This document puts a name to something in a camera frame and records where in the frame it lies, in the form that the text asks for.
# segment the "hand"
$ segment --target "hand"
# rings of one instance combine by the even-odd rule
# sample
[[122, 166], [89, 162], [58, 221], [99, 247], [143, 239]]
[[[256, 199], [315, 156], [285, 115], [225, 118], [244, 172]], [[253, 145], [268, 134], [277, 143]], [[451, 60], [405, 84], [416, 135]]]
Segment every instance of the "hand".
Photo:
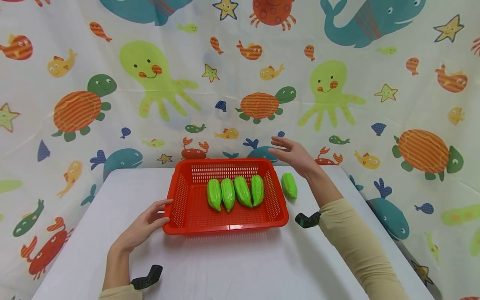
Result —
[[142, 212], [138, 218], [118, 237], [112, 248], [119, 251], [132, 252], [135, 247], [141, 245], [157, 229], [162, 228], [170, 221], [170, 218], [163, 217], [158, 211], [165, 209], [165, 204], [170, 204], [173, 199], [153, 202], [147, 210]]

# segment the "red crab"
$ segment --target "red crab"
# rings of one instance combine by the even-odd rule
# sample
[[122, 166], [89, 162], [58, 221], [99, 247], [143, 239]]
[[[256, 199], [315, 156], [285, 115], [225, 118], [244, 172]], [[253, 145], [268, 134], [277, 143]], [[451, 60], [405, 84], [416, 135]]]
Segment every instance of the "red crab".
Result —
[[255, 28], [262, 22], [263, 24], [276, 26], [282, 24], [282, 30], [285, 31], [285, 24], [287, 23], [288, 30], [292, 27], [288, 21], [288, 17], [292, 19], [294, 24], [297, 20], [290, 14], [292, 9], [292, 2], [295, 0], [253, 0], [253, 13], [250, 18], [250, 25], [255, 21]]
[[315, 162], [317, 165], [320, 166], [338, 166], [340, 163], [343, 161], [343, 156], [340, 154], [340, 156], [337, 156], [336, 153], [333, 153], [333, 158], [336, 160], [337, 163], [334, 163], [332, 160], [328, 158], [320, 158], [320, 155], [322, 154], [327, 154], [328, 151], [330, 151], [330, 148], [326, 149], [326, 147], [323, 147], [320, 150], [320, 154], [317, 156], [317, 159]]
[[195, 149], [195, 148], [190, 148], [187, 149], [185, 148], [186, 145], [191, 144], [193, 142], [193, 139], [187, 140], [187, 137], [183, 138], [183, 150], [181, 151], [181, 156], [183, 157], [182, 159], [205, 159], [207, 157], [208, 153], [208, 148], [210, 147], [207, 142], [204, 142], [203, 144], [201, 142], [198, 142], [198, 145], [205, 149], [205, 151], [202, 151], [200, 149]]
[[30, 258], [30, 254], [36, 246], [36, 236], [33, 237], [30, 246], [22, 246], [20, 255], [23, 258], [26, 258], [27, 262], [30, 263], [28, 272], [32, 275], [35, 275], [33, 277], [33, 280], [40, 279], [40, 275], [42, 274], [42, 272], [45, 273], [45, 269], [47, 268], [48, 264], [51, 263], [53, 259], [57, 256], [57, 254], [60, 252], [63, 245], [68, 241], [68, 238], [73, 232], [73, 229], [67, 232], [62, 217], [56, 217], [55, 224], [48, 226], [47, 231], [55, 231], [61, 227], [63, 227], [63, 230], [55, 233], [53, 237], [51, 237], [51, 239], [49, 239], [45, 243], [45, 245], [42, 247], [42, 249], [40, 249], [40, 251], [33, 259]]

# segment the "orange striped turtle shell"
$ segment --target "orange striped turtle shell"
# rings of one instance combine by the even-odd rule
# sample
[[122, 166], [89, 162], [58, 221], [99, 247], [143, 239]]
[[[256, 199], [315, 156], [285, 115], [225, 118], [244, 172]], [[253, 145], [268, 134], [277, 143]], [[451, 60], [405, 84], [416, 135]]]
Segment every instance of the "orange striped turtle shell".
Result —
[[440, 137], [420, 129], [405, 131], [398, 140], [403, 158], [414, 168], [440, 173], [448, 163], [448, 148]]
[[100, 113], [102, 102], [91, 92], [77, 91], [63, 97], [55, 106], [53, 122], [63, 132], [88, 126]]
[[278, 109], [278, 99], [265, 93], [253, 93], [245, 96], [240, 103], [241, 110], [254, 119], [270, 117]]

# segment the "patterned backdrop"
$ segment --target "patterned backdrop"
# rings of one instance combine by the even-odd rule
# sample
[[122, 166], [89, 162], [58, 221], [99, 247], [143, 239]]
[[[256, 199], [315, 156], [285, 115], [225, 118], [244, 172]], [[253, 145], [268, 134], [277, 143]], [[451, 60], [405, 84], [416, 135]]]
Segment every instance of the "patterned backdrop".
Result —
[[479, 299], [480, 2], [236, 1], [0, 0], [0, 298], [114, 170], [280, 165], [278, 135], [351, 175], [437, 299]]

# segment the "beige long sleeve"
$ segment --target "beige long sleeve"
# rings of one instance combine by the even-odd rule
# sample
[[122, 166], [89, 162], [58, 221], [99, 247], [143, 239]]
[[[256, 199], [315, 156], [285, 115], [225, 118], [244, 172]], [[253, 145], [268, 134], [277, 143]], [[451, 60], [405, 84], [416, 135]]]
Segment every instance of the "beige long sleeve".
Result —
[[407, 300], [377, 237], [346, 199], [320, 209], [320, 228], [370, 300]]

